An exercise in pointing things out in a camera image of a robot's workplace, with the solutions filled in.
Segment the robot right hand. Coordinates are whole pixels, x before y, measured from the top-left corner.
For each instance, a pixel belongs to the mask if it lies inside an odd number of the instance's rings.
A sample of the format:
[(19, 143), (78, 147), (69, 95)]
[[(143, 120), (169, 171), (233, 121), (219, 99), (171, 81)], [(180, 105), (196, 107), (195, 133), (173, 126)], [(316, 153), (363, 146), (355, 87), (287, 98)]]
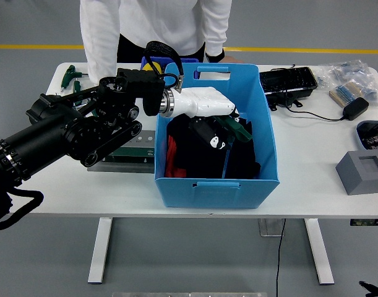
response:
[(376, 297), (378, 296), (378, 286), (370, 284), (368, 282), (360, 280), (359, 285), (362, 286), (364, 289), (367, 290), (365, 297)]

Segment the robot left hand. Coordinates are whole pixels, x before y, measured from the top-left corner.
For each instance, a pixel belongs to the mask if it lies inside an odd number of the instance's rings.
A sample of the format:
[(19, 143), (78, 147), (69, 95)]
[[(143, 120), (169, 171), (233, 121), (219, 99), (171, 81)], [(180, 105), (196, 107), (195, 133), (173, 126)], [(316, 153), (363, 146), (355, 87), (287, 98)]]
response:
[(235, 104), (213, 87), (189, 87), (181, 91), (164, 91), (160, 114), (165, 118), (175, 118), (185, 114), (190, 118), (189, 129), (203, 143), (213, 149), (227, 149), (228, 141), (218, 136), (216, 129), (209, 122), (214, 116), (239, 117)]

